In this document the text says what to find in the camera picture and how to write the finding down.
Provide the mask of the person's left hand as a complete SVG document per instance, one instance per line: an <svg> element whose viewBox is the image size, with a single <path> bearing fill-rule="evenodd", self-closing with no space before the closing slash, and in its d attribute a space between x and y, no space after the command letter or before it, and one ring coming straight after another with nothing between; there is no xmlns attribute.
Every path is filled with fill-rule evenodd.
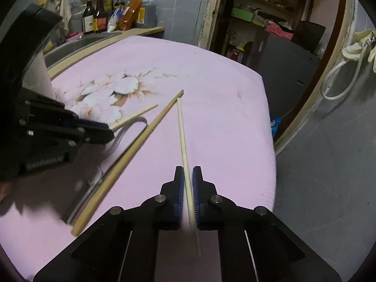
<svg viewBox="0 0 376 282"><path fill-rule="evenodd" d="M3 199L10 194L10 191L12 190L12 186L13 186L12 182L0 183L0 202L2 202Z"/></svg>

